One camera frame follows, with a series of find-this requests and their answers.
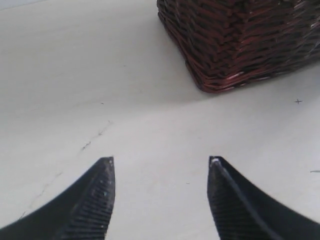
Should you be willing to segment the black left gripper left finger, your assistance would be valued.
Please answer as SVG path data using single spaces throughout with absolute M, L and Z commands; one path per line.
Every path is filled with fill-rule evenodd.
M 104 240 L 115 202 L 113 157 L 102 157 L 53 200 L 1 228 L 2 240 Z

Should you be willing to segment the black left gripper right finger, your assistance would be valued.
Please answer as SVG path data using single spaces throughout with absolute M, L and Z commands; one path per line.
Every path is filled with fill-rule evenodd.
M 221 156 L 208 161 L 207 198 L 221 240 L 318 240 L 320 224 L 266 194 Z

